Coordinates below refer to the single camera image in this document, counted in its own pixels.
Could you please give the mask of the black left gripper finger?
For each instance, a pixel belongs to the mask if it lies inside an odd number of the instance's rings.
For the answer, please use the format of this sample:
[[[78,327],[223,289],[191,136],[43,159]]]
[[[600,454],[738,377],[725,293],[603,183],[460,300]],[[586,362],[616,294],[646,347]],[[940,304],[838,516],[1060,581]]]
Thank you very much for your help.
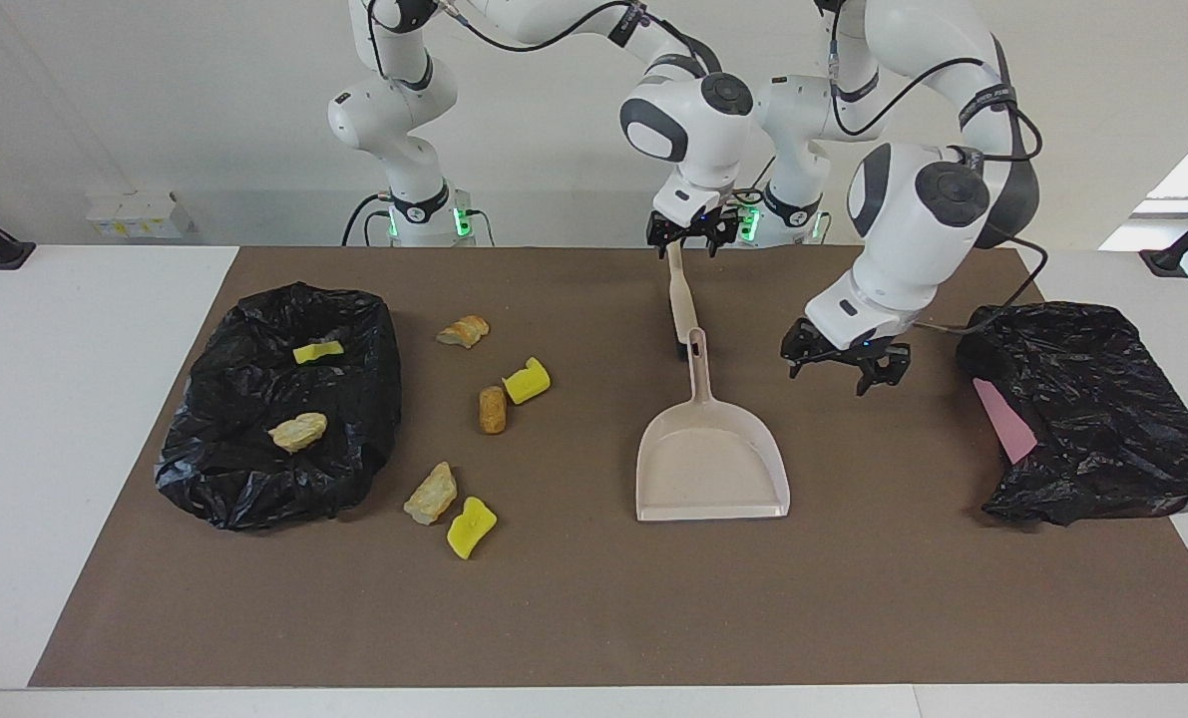
[[[830,363],[834,359],[834,345],[809,319],[800,317],[782,336],[781,358],[788,363],[789,380],[795,380],[805,365]]]
[[[862,397],[876,385],[898,386],[908,372],[910,345],[905,342],[862,342],[853,349],[853,363],[861,369],[855,395]]]

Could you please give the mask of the black plastic trash bag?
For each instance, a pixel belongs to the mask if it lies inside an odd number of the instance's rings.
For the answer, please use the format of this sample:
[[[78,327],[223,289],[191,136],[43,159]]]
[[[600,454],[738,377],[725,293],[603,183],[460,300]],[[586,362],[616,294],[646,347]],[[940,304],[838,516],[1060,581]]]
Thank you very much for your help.
[[[981,306],[958,365],[1032,432],[985,514],[1015,523],[1171,517],[1188,511],[1188,409],[1113,306]]]

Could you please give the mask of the right black trash bag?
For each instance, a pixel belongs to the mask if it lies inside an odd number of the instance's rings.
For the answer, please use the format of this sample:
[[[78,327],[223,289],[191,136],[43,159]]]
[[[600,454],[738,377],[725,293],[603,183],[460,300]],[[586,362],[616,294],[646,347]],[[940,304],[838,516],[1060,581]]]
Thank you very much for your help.
[[[343,355],[297,365],[292,349],[339,341]],[[157,491],[229,531],[333,518],[361,504],[402,427],[402,359],[378,295],[289,283],[238,300],[189,369],[154,464]],[[318,442],[287,454],[270,428],[323,412]]]

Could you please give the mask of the beige plastic dustpan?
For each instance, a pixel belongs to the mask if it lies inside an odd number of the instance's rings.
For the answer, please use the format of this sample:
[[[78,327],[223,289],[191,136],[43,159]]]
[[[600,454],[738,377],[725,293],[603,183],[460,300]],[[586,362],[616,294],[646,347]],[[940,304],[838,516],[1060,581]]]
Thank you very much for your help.
[[[636,459],[636,518],[781,519],[791,492],[770,428],[753,412],[713,395],[706,332],[688,332],[690,395],[657,414]]]

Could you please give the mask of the striped bread piece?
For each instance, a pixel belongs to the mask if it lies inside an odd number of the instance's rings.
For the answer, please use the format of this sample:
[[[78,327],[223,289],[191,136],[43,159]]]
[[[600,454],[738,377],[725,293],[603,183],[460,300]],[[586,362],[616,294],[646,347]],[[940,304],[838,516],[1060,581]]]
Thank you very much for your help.
[[[296,417],[283,420],[278,426],[270,428],[266,435],[278,449],[287,454],[296,454],[318,442],[320,437],[324,436],[326,428],[328,428],[326,414],[301,412]]]
[[[481,315],[462,315],[457,321],[449,323],[443,330],[440,330],[437,336],[435,336],[435,341],[472,349],[472,347],[484,340],[484,336],[489,335],[489,330],[492,330],[489,322],[481,317]]]

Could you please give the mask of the brown table mat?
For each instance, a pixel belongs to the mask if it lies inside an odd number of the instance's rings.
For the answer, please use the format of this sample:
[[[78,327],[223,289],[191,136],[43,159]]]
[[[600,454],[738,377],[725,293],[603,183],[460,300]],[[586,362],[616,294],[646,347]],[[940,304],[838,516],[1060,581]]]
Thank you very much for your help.
[[[226,533],[159,495],[175,386],[31,678],[34,687],[1188,682],[1188,550],[1168,519],[1015,525],[958,339],[914,330],[898,388],[781,336],[852,248],[702,253],[689,281],[713,386],[756,412],[782,519],[643,524],[639,437],[689,393],[666,269],[645,248],[244,248],[207,314],[302,281],[383,296],[405,392],[396,453],[339,519]],[[435,341],[462,315],[472,349]],[[478,395],[536,355],[552,386]],[[403,514],[434,465],[460,495]],[[469,560],[466,497],[498,515]]]

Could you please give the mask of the pale beige food chunk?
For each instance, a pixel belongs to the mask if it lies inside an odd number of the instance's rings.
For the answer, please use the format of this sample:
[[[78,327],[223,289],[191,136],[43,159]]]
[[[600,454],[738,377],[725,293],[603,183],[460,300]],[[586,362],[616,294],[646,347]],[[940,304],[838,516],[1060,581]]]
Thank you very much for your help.
[[[459,495],[460,487],[451,464],[440,461],[422,479],[419,487],[407,496],[407,500],[403,504],[403,514],[417,524],[434,525],[442,514],[451,508],[451,502],[456,500]]]

